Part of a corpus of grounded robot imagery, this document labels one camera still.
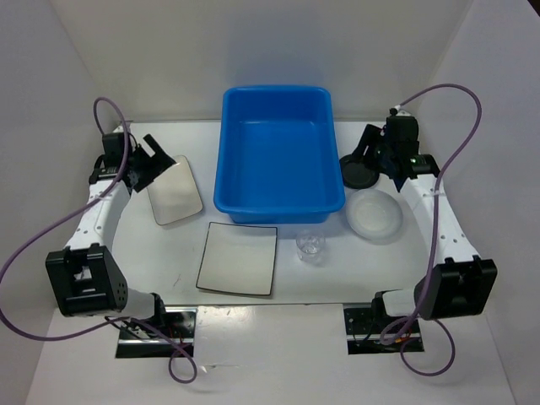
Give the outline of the white round bowl plate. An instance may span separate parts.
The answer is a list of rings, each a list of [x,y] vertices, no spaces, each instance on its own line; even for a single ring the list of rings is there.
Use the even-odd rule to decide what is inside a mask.
[[[403,223],[402,209],[395,198],[376,189],[351,194],[345,205],[350,228],[360,237],[383,242],[394,238]]]

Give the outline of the small rectangular white plate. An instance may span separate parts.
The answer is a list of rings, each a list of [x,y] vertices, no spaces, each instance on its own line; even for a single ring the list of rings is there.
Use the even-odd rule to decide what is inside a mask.
[[[187,219],[203,210],[189,161],[184,155],[177,155],[174,160],[175,163],[148,186],[154,220],[160,226]]]

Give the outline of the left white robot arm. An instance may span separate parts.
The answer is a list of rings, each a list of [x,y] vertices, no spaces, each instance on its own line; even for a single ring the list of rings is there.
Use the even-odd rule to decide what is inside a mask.
[[[143,138],[148,154],[123,133],[104,136],[104,153],[89,176],[89,203],[64,248],[46,257],[46,271],[64,316],[137,318],[139,328],[156,338],[169,325],[163,300],[156,293],[129,288],[111,249],[124,208],[175,161],[151,135]]]

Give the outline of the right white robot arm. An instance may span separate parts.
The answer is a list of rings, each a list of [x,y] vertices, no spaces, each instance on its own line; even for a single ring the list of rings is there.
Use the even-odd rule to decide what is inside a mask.
[[[395,115],[383,127],[367,125],[352,161],[393,181],[429,249],[427,273],[413,291],[418,316],[435,320],[481,314],[498,269],[465,236],[434,157],[419,152],[417,120]]]

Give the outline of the large square white plate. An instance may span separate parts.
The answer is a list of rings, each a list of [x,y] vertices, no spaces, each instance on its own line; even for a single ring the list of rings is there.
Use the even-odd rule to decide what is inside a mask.
[[[196,287],[221,294],[268,297],[277,254],[276,227],[211,222]]]

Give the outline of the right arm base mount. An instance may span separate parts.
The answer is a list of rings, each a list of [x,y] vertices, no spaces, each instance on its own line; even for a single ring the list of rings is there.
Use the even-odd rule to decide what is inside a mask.
[[[419,323],[416,321],[408,331],[392,345],[382,345],[381,331],[394,318],[377,315],[367,303],[343,306],[343,318],[349,355],[399,353],[406,343],[405,352],[424,351]]]

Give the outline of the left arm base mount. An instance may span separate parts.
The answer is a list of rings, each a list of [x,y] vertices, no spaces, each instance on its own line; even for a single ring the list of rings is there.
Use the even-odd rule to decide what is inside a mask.
[[[189,355],[193,355],[196,320],[197,307],[167,306],[161,323],[153,324],[159,333],[132,321],[120,322],[116,326],[118,339],[115,357],[117,359],[168,358],[175,350],[169,341],[182,346]]]

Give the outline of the clear plastic cup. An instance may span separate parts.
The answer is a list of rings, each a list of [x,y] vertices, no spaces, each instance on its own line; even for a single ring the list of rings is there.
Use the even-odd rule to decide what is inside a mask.
[[[297,255],[302,262],[318,265],[326,252],[326,238],[321,231],[306,229],[296,236]]]

